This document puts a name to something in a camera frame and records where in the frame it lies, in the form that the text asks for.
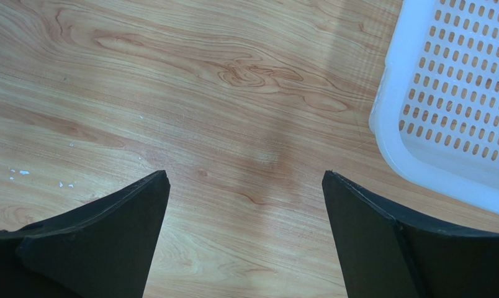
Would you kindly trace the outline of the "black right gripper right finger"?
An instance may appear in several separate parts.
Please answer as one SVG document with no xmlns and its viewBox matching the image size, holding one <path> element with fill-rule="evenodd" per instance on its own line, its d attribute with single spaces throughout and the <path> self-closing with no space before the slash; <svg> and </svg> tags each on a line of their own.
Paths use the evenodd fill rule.
<svg viewBox="0 0 499 298">
<path fill-rule="evenodd" d="M 499 297 L 499 233 L 423 214 L 333 171 L 322 189 L 349 297 Z"/>
</svg>

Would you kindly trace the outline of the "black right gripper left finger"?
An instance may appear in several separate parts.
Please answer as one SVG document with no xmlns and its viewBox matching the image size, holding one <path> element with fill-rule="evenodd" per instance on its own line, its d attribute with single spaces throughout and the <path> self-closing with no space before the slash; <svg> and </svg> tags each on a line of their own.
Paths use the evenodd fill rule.
<svg viewBox="0 0 499 298">
<path fill-rule="evenodd" d="M 155 171 L 81 207 L 0 230 L 0 297 L 142 297 L 168 205 Z"/>
</svg>

